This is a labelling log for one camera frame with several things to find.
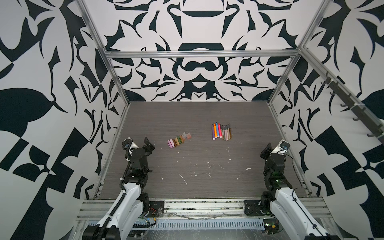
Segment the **blue highlighter pen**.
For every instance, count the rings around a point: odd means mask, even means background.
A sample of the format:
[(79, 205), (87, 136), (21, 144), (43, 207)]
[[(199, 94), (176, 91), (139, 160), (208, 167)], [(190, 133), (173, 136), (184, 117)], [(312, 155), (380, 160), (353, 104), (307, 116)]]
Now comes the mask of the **blue highlighter pen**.
[(218, 138), (220, 138), (220, 137), (221, 137), (221, 134), (220, 134), (219, 124), (216, 122), (216, 125), (217, 125), (217, 130), (218, 130)]

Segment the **orange highlighter pen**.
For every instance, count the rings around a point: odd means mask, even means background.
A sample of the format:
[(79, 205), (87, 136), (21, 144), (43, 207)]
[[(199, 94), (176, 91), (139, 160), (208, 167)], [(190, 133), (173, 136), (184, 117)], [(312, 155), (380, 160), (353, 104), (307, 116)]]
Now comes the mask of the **orange highlighter pen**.
[(218, 138), (218, 130), (217, 130), (216, 123), (214, 124), (214, 133), (215, 133), (215, 139), (217, 139)]

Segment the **purple marker pen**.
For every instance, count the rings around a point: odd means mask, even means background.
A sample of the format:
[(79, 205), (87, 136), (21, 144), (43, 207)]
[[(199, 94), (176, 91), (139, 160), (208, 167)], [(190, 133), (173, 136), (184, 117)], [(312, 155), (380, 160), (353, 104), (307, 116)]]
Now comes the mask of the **purple marker pen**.
[(215, 132), (215, 125), (212, 125), (212, 139), (216, 140), (216, 132)]

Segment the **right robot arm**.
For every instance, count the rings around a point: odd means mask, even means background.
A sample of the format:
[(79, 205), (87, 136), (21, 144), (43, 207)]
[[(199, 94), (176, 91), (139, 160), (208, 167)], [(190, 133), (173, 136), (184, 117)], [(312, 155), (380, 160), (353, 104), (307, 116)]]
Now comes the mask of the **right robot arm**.
[(275, 148), (268, 144), (260, 155), (265, 160), (263, 174), (267, 188), (259, 204), (261, 212), (276, 217), (292, 240), (338, 240), (339, 236), (330, 234), (315, 220), (285, 177), (286, 152), (290, 146), (281, 140)]

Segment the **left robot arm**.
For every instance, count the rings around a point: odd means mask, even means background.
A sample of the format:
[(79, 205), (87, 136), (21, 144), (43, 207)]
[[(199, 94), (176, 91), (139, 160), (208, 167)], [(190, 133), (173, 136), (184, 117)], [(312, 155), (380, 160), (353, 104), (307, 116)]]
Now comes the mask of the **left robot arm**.
[(153, 153), (155, 146), (147, 137), (142, 147), (127, 138), (122, 142), (122, 149), (128, 165), (120, 178), (121, 192), (104, 217), (96, 225), (86, 227), (83, 240), (125, 240), (137, 219), (148, 212), (150, 201), (144, 188), (151, 171), (148, 156)]

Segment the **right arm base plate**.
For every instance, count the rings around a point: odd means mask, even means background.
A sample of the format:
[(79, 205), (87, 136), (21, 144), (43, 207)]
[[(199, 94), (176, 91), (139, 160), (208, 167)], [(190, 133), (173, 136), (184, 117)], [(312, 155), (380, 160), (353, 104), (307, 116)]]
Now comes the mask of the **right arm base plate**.
[(245, 200), (244, 201), (244, 214), (248, 217), (255, 216), (272, 216), (270, 210), (270, 202), (265, 202), (262, 200)]

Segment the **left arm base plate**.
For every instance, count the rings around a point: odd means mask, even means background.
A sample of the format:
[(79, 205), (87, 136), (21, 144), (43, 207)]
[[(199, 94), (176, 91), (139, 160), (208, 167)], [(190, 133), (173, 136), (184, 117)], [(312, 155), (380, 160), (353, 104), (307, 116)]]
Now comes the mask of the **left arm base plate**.
[(149, 209), (148, 213), (146, 215), (147, 218), (157, 218), (160, 217), (165, 208), (165, 202), (164, 201), (150, 201), (149, 202)]

